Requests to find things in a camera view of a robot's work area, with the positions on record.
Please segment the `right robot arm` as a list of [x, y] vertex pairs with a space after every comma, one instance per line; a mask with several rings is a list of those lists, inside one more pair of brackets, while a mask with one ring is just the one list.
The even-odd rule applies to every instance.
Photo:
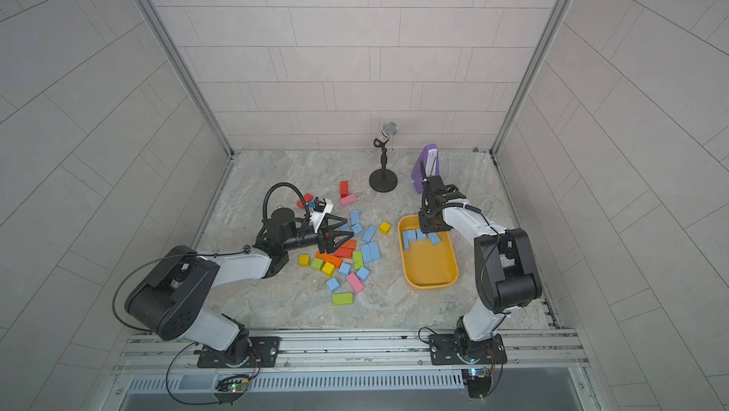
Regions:
[[543, 287], [527, 233], [487, 219], [439, 176], [423, 179], [419, 224], [425, 234], [456, 231], [474, 246], [478, 300], [454, 331], [459, 356], [475, 361], [494, 345], [508, 312], [541, 297]]

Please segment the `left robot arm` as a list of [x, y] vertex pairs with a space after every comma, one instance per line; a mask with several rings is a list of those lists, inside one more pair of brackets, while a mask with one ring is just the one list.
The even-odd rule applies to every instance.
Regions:
[[289, 261], [289, 251], [315, 246], [332, 254], [353, 237], [347, 221], [325, 212], [296, 217], [289, 208], [265, 215], [256, 242], [239, 252], [203, 254], [174, 248], [131, 291], [125, 311], [163, 340], [185, 338], [209, 350], [243, 358], [251, 349], [248, 329], [205, 308], [211, 289], [243, 280], [270, 278]]

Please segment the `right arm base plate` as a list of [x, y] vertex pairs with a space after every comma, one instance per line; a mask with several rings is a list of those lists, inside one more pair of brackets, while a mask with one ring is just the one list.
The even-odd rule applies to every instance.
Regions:
[[480, 342], [465, 333], [430, 334], [427, 339], [433, 365], [505, 365], [508, 363], [500, 334]]

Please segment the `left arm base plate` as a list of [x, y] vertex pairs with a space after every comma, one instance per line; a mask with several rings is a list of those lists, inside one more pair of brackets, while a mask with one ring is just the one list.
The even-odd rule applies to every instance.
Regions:
[[196, 350], [197, 368], [270, 368], [275, 366], [281, 338], [275, 336], [244, 337], [225, 351], [204, 346]]

